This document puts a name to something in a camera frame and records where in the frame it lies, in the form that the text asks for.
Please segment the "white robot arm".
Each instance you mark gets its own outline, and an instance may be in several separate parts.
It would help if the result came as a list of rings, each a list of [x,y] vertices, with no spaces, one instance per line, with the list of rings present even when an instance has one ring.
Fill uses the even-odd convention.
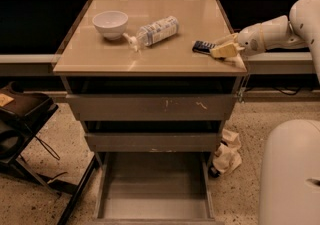
[[[289,15],[256,23],[239,33],[218,39],[209,54],[213,58],[252,56],[276,48],[308,47],[320,80],[320,0],[298,0]]]

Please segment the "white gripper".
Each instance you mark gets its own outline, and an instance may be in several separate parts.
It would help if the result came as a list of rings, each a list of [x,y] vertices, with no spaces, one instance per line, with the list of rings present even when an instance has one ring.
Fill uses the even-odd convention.
[[[235,57],[240,51],[243,55],[252,56],[266,51],[261,24],[257,23],[242,29],[238,34],[232,33],[214,41],[217,47],[210,50],[213,58]]]

